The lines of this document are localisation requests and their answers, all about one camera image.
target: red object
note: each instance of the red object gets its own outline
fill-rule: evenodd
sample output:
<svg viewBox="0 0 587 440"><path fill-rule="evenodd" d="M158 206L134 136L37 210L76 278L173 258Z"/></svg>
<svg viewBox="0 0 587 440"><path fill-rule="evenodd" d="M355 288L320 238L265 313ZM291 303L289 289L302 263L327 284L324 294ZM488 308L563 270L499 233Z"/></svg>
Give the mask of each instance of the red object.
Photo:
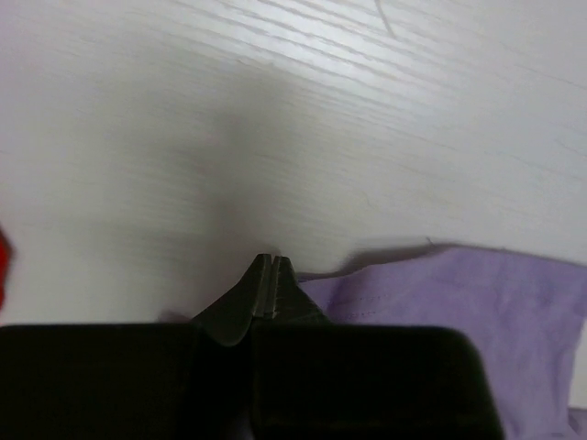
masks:
<svg viewBox="0 0 587 440"><path fill-rule="evenodd" d="M2 304L4 304L4 283L6 281L6 274L8 273L10 255L8 241L0 232L0 309L2 308Z"/></svg>

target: black object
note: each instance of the black object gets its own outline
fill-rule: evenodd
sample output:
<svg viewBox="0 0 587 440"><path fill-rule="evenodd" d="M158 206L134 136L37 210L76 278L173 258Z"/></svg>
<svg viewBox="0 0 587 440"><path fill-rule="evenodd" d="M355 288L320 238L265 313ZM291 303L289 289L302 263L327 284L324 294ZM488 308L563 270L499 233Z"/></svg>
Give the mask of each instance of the black object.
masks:
<svg viewBox="0 0 587 440"><path fill-rule="evenodd" d="M330 323L259 255L192 322L0 329L0 438L504 438L482 363L441 328Z"/></svg>

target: purple cloth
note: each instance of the purple cloth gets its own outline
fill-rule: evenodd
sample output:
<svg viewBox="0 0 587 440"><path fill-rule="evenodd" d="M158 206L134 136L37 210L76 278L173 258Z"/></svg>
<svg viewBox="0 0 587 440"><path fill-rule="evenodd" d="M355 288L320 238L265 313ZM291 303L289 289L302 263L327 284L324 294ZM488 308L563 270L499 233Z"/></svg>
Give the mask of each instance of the purple cloth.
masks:
<svg viewBox="0 0 587 440"><path fill-rule="evenodd" d="M453 247L302 284L338 323L440 325L480 350L508 439L587 439L567 408L587 315L587 268Z"/></svg>

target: white wooden surface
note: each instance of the white wooden surface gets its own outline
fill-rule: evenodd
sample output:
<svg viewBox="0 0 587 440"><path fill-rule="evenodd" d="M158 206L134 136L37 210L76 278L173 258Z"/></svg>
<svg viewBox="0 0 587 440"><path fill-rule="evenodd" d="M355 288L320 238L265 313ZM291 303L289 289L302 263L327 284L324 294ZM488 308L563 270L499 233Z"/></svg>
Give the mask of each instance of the white wooden surface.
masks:
<svg viewBox="0 0 587 440"><path fill-rule="evenodd" d="M263 250L587 263L587 4L382 8L392 35L371 0L4 0L2 322L195 313Z"/></svg>

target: cloth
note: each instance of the cloth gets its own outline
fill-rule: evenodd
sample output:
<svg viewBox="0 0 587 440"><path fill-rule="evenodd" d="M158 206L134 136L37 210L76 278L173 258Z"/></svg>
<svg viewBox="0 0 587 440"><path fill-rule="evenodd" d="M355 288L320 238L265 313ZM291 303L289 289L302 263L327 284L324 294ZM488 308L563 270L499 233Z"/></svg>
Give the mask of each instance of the cloth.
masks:
<svg viewBox="0 0 587 440"><path fill-rule="evenodd" d="M337 323L460 330L480 350L508 439L587 440L586 413L567 407L587 268L453 247L302 289Z"/></svg>

